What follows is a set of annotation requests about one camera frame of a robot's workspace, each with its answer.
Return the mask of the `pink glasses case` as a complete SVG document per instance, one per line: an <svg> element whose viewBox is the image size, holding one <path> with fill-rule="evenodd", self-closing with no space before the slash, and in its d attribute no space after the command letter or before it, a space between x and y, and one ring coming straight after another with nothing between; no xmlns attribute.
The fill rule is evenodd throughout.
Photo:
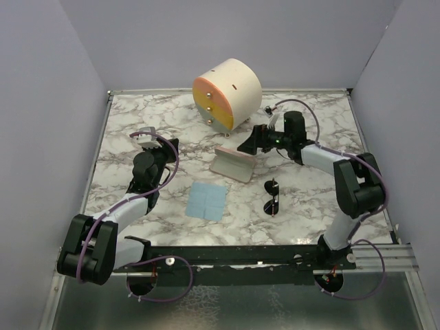
<svg viewBox="0 0 440 330"><path fill-rule="evenodd" d="M251 180L255 164L256 160L249 155L218 146L214 149L210 170L246 184Z"/></svg>

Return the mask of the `light blue cleaning cloth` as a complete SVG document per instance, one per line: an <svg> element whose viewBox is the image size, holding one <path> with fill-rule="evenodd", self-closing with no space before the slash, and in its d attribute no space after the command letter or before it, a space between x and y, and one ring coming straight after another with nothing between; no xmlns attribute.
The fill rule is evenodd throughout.
<svg viewBox="0 0 440 330"><path fill-rule="evenodd" d="M190 188L185 215L219 222L226 204L227 188L214 184L193 182Z"/></svg>

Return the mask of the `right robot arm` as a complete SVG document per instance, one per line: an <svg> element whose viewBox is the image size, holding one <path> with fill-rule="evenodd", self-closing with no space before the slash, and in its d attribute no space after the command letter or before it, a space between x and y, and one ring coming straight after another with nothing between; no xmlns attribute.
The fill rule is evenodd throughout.
<svg viewBox="0 0 440 330"><path fill-rule="evenodd" d="M354 234L362 222L382 211L387 192L375 157L370 153L338 153L307 138L305 119L299 111L283 115L283 131L266 125L255 125L237 151L256 155L260 150L287 151L290 160L330 174L334 178L339 211L318 239L316 262L331 269L347 253Z"/></svg>

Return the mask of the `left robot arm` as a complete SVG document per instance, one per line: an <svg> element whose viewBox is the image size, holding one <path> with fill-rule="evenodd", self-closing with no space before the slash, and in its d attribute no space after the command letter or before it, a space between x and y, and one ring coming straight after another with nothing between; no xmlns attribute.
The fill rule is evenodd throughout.
<svg viewBox="0 0 440 330"><path fill-rule="evenodd" d="M148 241L127 237L118 242L118 235L134 221L155 207L159 189L175 176L169 171L160 182L167 165L179 166L179 140L166 140L157 134L158 145L143 148L133 159L133 178L119 202L93 215L77 214L69 225L64 244L58 255L56 271L76 278L79 283L103 285L113 270L126 264L141 272L152 261L146 250Z"/></svg>

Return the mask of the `black sunglasses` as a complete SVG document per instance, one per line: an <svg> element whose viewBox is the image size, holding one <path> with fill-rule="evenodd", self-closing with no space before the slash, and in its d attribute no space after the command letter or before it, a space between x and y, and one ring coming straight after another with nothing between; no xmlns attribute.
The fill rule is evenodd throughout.
<svg viewBox="0 0 440 330"><path fill-rule="evenodd" d="M264 183L264 188L271 199L265 203L263 211L265 214L274 217L279 211L279 184L272 178Z"/></svg>

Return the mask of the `round cream drawer cabinet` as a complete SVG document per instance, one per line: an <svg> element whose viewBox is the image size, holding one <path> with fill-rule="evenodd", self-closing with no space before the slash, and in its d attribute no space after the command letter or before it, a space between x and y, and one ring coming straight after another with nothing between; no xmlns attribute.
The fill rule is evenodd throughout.
<svg viewBox="0 0 440 330"><path fill-rule="evenodd" d="M206 124L228 136L259 110L263 90L245 63L229 58L194 79L192 96Z"/></svg>

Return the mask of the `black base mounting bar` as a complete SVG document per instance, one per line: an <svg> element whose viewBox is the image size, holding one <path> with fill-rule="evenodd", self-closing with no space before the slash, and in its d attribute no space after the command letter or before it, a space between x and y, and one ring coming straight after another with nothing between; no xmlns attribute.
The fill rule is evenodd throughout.
<svg viewBox="0 0 440 330"><path fill-rule="evenodd" d="M313 285L315 273L353 270L355 263L341 252L317 245L154 246L146 244L150 265L124 265L114 274L144 278L157 274L161 286Z"/></svg>

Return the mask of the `aluminium front rail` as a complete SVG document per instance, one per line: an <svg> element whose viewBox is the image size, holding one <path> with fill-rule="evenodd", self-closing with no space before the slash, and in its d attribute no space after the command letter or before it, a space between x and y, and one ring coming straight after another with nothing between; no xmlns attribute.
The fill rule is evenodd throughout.
<svg viewBox="0 0 440 330"><path fill-rule="evenodd" d="M419 265L415 258L415 254L410 245L398 244L378 244L370 245L364 241L357 245L352 245L352 252L348 254L349 261L355 263L355 269L352 270L336 270L337 272L357 271L357 272L380 272L382 270L388 272L411 272L417 271ZM145 260L143 257L137 263L126 265L150 265L152 260Z"/></svg>

